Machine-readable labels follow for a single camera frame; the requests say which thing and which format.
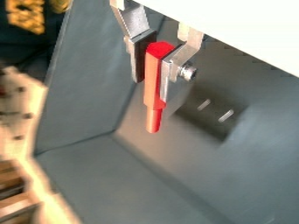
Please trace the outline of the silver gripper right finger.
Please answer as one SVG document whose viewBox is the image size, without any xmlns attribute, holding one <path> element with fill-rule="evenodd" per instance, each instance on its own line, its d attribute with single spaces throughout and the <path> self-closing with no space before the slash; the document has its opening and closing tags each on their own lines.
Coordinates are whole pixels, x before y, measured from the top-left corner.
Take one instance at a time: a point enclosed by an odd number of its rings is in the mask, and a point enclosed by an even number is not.
<svg viewBox="0 0 299 224">
<path fill-rule="evenodd" d="M 161 62 L 160 97 L 164 102 L 167 102 L 169 82 L 176 82 L 179 77 L 191 81 L 195 77 L 196 68 L 192 66 L 191 58 L 201 48 L 203 36 L 203 32 L 179 23 L 177 39 L 181 44 L 171 50 Z"/>
</svg>

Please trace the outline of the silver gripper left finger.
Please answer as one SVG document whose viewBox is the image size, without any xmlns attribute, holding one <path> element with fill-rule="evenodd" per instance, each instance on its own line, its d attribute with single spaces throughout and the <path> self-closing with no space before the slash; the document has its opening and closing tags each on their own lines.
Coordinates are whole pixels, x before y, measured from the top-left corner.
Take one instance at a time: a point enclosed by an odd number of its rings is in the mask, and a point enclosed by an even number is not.
<svg viewBox="0 0 299 224">
<path fill-rule="evenodd" d="M 145 8 L 140 3 L 132 0 L 109 0 L 109 6 L 124 33 L 132 79 L 139 83 L 145 78 L 145 48 L 156 41 L 156 31 L 149 28 Z"/>
</svg>

